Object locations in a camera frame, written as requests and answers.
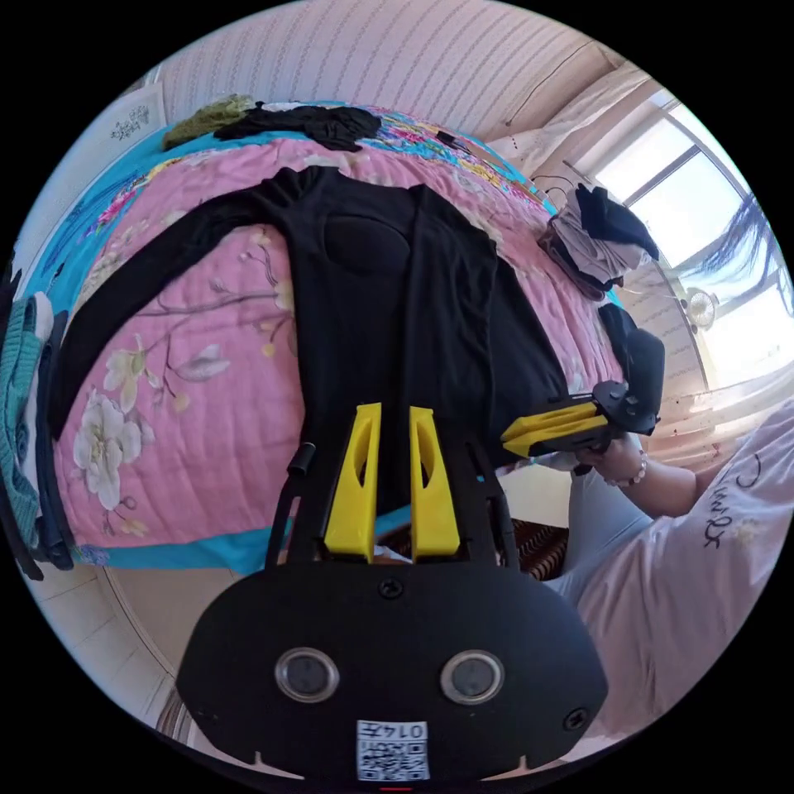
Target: sticker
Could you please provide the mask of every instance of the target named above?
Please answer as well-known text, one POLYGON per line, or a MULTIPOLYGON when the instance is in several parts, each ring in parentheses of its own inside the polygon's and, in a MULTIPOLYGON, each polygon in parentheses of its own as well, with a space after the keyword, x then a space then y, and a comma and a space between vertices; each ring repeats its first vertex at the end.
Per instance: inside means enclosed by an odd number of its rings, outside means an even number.
POLYGON ((429 780, 426 722, 356 724, 358 779, 373 782, 429 780))

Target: bracelet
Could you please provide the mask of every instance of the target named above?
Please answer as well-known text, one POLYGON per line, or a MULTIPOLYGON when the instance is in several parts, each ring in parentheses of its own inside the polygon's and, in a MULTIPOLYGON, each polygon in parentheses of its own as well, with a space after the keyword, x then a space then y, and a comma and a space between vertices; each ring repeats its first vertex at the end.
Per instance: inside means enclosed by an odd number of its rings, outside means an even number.
POLYGON ((637 485, 643 477, 645 471, 648 469, 648 454, 644 449, 639 451, 639 471, 630 480, 607 480, 607 485, 612 485, 617 488, 629 488, 631 485, 637 485))

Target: white t-shirt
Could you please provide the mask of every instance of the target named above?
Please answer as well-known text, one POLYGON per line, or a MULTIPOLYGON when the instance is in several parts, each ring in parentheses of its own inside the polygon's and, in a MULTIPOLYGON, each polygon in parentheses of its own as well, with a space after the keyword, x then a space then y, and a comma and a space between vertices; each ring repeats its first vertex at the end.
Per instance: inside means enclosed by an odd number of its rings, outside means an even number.
POLYGON ((610 694, 588 736, 632 734, 708 672, 766 585, 794 511, 794 399, 772 414, 694 509, 659 519, 591 578, 581 617, 610 694))

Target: curtain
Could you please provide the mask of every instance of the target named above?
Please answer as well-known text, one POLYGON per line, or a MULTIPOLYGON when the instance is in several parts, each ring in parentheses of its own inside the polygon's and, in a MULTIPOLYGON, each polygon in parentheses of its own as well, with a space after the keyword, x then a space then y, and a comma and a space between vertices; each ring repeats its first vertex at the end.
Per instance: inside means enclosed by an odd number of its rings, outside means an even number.
POLYGON ((531 177, 570 135, 592 124, 650 79, 641 69, 625 61, 597 79, 541 129, 487 141, 488 146, 522 174, 531 177))
POLYGON ((655 461, 701 471, 728 461, 742 438, 788 399, 794 399, 794 362, 724 389, 668 396, 643 445, 655 461))

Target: hair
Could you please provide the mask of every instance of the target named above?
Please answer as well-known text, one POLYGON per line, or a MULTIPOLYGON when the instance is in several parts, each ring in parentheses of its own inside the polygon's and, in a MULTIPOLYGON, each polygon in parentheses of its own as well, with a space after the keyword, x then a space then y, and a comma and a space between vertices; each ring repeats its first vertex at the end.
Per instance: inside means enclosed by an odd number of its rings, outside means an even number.
POLYGON ((755 194, 749 193, 730 219, 720 245, 697 266, 696 271, 711 275, 730 268, 730 273, 726 275, 730 277, 742 275, 755 267, 764 243, 766 251, 763 255, 763 273, 758 277, 759 283, 766 279, 769 273, 769 267, 777 250, 777 239, 755 194), (737 262, 737 254, 748 242, 750 244, 748 255, 744 261, 737 262))

